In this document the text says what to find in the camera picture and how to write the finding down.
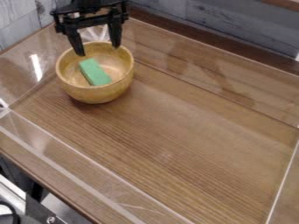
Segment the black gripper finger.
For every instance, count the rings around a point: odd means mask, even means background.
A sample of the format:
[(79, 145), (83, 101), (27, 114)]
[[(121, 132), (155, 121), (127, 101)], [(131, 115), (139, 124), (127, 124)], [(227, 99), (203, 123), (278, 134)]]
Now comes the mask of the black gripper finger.
[(110, 14), (107, 27), (109, 27), (109, 35), (110, 35), (113, 46), (115, 48), (119, 48), (122, 45), (122, 31), (123, 31), (122, 18), (119, 14), (117, 13)]
[(83, 46), (81, 33), (78, 32), (78, 29), (73, 26), (67, 26), (66, 27), (66, 35), (69, 37), (69, 40), (70, 40), (70, 43), (71, 43), (75, 53), (79, 56), (85, 56), (86, 55), (85, 46)]

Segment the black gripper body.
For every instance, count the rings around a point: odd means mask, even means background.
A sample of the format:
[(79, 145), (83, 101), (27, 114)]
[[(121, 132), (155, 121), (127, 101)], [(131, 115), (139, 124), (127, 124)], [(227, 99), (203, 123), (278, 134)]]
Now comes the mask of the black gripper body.
[(55, 29), (82, 29), (97, 25), (119, 27), (129, 20), (129, 0), (71, 0), (66, 5), (57, 4), (51, 11)]

